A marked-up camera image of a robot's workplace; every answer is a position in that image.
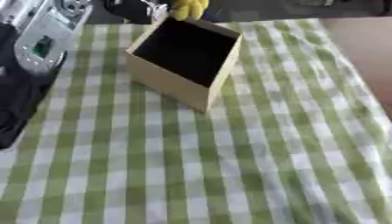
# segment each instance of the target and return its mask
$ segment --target tablecloth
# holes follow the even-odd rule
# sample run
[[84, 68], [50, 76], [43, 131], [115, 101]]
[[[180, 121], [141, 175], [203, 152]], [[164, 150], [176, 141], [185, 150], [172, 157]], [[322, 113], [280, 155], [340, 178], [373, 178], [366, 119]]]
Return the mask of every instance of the tablecloth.
[[142, 26], [85, 26], [0, 153], [0, 223], [392, 223], [390, 121], [321, 23], [224, 25], [207, 115], [130, 80]]

